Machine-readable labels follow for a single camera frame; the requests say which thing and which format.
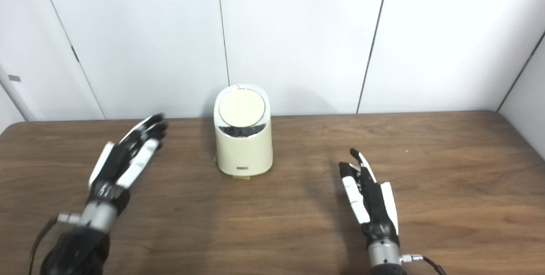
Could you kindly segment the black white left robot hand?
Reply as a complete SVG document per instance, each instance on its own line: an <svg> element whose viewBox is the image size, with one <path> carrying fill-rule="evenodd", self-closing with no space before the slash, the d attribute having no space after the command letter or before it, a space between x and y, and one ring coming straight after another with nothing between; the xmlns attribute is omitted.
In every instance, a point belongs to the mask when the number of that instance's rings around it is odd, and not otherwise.
<svg viewBox="0 0 545 275"><path fill-rule="evenodd" d="M161 149L169 127L162 113L136 124L118 143L107 142L89 178L88 203L106 203L120 215L130 201L130 187Z"/></svg>

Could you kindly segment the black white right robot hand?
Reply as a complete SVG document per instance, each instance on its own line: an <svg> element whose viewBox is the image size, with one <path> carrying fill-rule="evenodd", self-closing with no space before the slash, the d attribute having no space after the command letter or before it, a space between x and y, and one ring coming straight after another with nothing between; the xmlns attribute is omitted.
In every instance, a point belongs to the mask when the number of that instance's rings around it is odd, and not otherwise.
<svg viewBox="0 0 545 275"><path fill-rule="evenodd" d="M388 213L387 202L394 203L389 183L379 184L363 154L350 148L359 166L339 162L339 174L349 205L366 237L366 246L374 242L393 242L400 246L398 223Z"/></svg>

